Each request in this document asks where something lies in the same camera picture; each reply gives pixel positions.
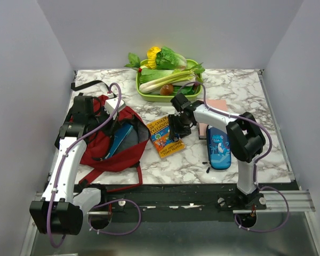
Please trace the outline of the red student backpack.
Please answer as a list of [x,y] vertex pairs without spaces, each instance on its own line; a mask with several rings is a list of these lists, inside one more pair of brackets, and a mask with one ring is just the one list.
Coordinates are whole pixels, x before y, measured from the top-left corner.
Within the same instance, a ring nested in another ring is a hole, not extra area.
[[121,172],[136,168],[138,182],[110,192],[132,189],[143,184],[140,158],[150,139],[150,132],[141,117],[129,106],[118,112],[116,120],[111,120],[101,130],[89,136],[89,143],[80,164],[93,170],[82,178],[78,185],[87,188],[104,172]]

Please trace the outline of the orange treehouse children's book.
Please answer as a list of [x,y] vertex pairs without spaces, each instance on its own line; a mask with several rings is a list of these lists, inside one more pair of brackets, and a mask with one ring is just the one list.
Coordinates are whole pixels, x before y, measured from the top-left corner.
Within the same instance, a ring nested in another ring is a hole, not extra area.
[[175,135],[170,138],[170,126],[167,116],[157,119],[146,125],[151,134],[151,141],[155,146],[160,158],[171,156],[185,149],[185,144]]

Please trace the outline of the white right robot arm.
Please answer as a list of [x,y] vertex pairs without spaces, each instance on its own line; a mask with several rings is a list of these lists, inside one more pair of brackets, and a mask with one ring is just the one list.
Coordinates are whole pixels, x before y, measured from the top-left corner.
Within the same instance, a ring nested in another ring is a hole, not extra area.
[[241,115],[209,107],[206,102],[189,101],[182,93],[171,99],[175,109],[169,115],[170,139],[178,141],[191,134],[191,126],[205,123],[226,133],[229,149],[238,161],[238,180],[235,204],[246,209],[254,203],[259,193],[255,175],[255,157],[259,156],[266,140],[252,114]]

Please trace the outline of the teal notebook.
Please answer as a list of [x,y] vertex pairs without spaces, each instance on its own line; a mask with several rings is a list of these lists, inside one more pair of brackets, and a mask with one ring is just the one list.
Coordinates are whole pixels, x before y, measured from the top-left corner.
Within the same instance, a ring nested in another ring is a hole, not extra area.
[[123,126],[119,130],[117,130],[115,132],[113,144],[110,147],[110,149],[109,149],[108,153],[106,154],[106,156],[104,157],[104,159],[108,159],[117,153],[117,151],[121,147],[123,141],[130,134],[130,132],[132,130],[133,130],[133,126],[129,123],[125,123],[125,124],[123,124]]

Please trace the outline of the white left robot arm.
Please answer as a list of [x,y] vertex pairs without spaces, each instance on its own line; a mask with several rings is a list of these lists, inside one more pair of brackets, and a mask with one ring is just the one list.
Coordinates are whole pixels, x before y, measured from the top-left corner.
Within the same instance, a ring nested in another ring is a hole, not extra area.
[[107,100],[82,94],[74,97],[56,141],[59,150],[49,183],[29,212],[42,234],[77,235],[85,214],[107,206],[107,196],[96,188],[84,188],[74,196],[75,179],[89,136],[112,124],[125,107],[121,97]]

